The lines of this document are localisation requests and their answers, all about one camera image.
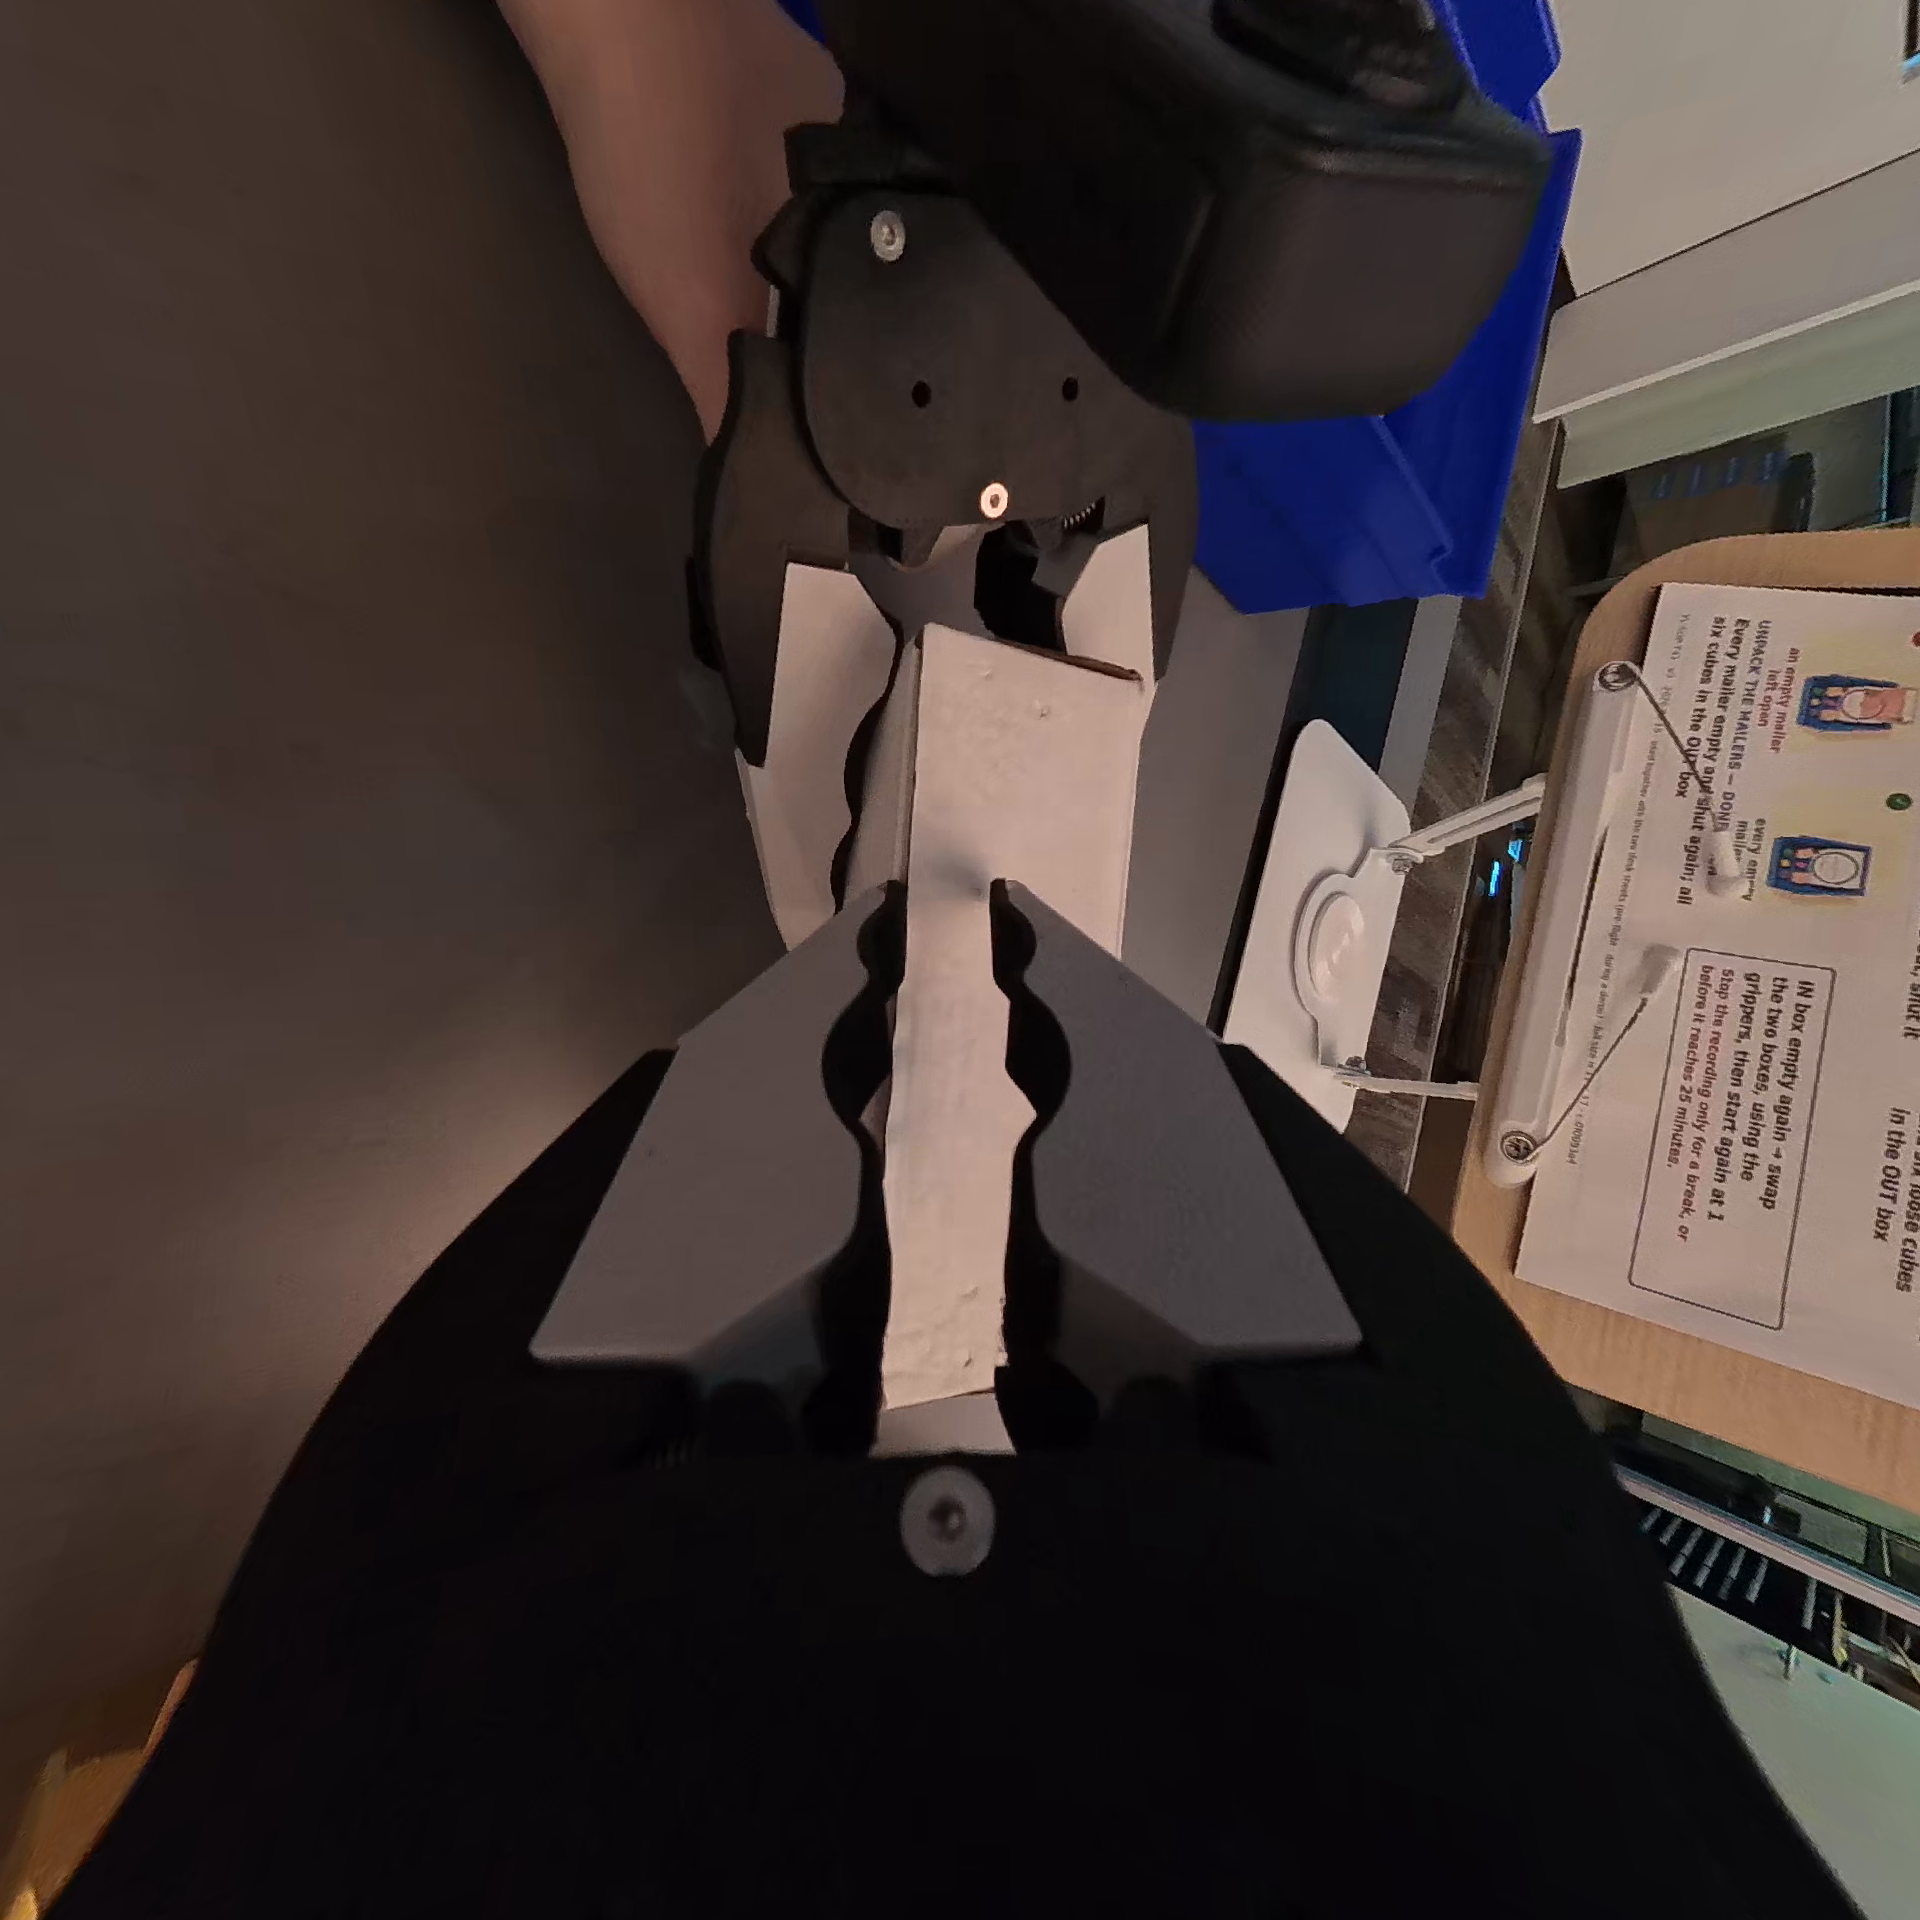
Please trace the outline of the person's left forearm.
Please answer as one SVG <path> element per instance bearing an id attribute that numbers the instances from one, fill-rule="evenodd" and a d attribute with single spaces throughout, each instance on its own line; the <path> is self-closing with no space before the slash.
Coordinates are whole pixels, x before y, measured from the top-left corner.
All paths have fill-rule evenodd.
<path id="1" fill-rule="evenodd" d="M 777 3 L 501 3 L 555 116 L 593 240 L 667 354 L 704 437 L 729 341 L 762 333 L 754 244 L 786 202 L 785 134 L 844 83 Z"/>

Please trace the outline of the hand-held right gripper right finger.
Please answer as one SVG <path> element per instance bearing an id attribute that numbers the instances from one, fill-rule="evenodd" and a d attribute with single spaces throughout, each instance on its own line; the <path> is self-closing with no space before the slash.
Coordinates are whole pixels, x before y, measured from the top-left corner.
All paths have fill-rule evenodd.
<path id="1" fill-rule="evenodd" d="M 989 898 L 1016 1147 L 1012 1370 L 1331 1360 L 1360 1327 L 1220 1044 L 1017 879 Z"/>

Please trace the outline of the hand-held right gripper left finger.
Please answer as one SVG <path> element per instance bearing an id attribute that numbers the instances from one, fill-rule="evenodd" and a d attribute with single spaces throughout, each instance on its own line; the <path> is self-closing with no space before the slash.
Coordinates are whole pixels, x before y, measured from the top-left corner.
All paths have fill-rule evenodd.
<path id="1" fill-rule="evenodd" d="M 593 1214 L 530 1355 L 815 1397 L 885 1317 L 889 1255 L 864 1114 L 905 886 L 850 900 L 695 1023 Z"/>

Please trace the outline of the white cardboard mailer box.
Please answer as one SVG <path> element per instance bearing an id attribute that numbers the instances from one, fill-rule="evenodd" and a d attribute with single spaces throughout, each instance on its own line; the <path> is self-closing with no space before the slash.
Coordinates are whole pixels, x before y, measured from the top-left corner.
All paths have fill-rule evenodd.
<path id="1" fill-rule="evenodd" d="M 1149 711 L 1139 675 L 931 627 L 911 691 L 904 976 L 882 1138 L 888 1418 L 993 1390 L 1017 1147 L 993 886 L 1121 951 Z"/>

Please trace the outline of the printed instruction sheet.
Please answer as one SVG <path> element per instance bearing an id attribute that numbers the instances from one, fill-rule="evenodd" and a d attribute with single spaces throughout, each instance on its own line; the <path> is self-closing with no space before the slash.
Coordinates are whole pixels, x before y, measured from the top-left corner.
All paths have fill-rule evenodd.
<path id="1" fill-rule="evenodd" d="M 1915 620 L 1667 583 L 1576 688 L 1484 1154 L 1523 1282 L 1908 1407 Z"/>

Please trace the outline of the white metal stand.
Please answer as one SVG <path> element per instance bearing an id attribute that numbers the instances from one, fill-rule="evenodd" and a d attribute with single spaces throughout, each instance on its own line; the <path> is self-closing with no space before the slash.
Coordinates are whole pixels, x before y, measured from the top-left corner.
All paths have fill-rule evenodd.
<path id="1" fill-rule="evenodd" d="M 1527 883 L 1527 989 L 1507 1034 L 1505 1066 L 1485 1069 L 1479 1083 L 1393 1079 L 1367 1066 L 1385 960 L 1409 877 L 1485 832 L 1531 823 L 1547 802 L 1547 779 L 1537 775 L 1412 829 L 1407 805 L 1331 723 L 1311 723 L 1295 746 L 1225 1038 L 1250 1050 L 1335 1128 L 1349 1122 L 1362 1090 L 1477 1102 L 1491 1135 L 1488 1174 L 1520 1188 L 1568 1124 L 1576 1094 L 1563 1093 L 1563 1075 L 1577 1046 L 1568 996 L 1627 750 L 1636 723 L 1649 718 L 1647 688 L 1629 662 L 1602 666 L 1585 693 L 1547 862 Z"/>

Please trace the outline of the blue plastic bin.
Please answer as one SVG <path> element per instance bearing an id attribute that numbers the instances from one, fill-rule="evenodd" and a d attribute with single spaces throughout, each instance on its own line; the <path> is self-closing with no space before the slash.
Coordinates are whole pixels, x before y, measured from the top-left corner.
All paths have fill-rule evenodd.
<path id="1" fill-rule="evenodd" d="M 1196 564 L 1237 611 L 1362 607 L 1484 594 L 1530 422 L 1580 132 L 1520 264 L 1465 351 L 1391 415 L 1197 422 Z"/>

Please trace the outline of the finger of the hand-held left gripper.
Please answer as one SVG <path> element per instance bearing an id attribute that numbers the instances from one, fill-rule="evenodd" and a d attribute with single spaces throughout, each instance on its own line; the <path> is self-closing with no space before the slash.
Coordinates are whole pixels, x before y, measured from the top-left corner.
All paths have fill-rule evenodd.
<path id="1" fill-rule="evenodd" d="M 1061 611 L 1069 659 L 1123 675 L 1162 675 L 1153 532 L 1141 524 L 1092 543 Z"/>
<path id="2" fill-rule="evenodd" d="M 765 759 L 736 757 L 786 949 L 852 896 L 905 877 L 920 694 L 921 647 L 896 635 L 858 575 L 786 566 Z"/>

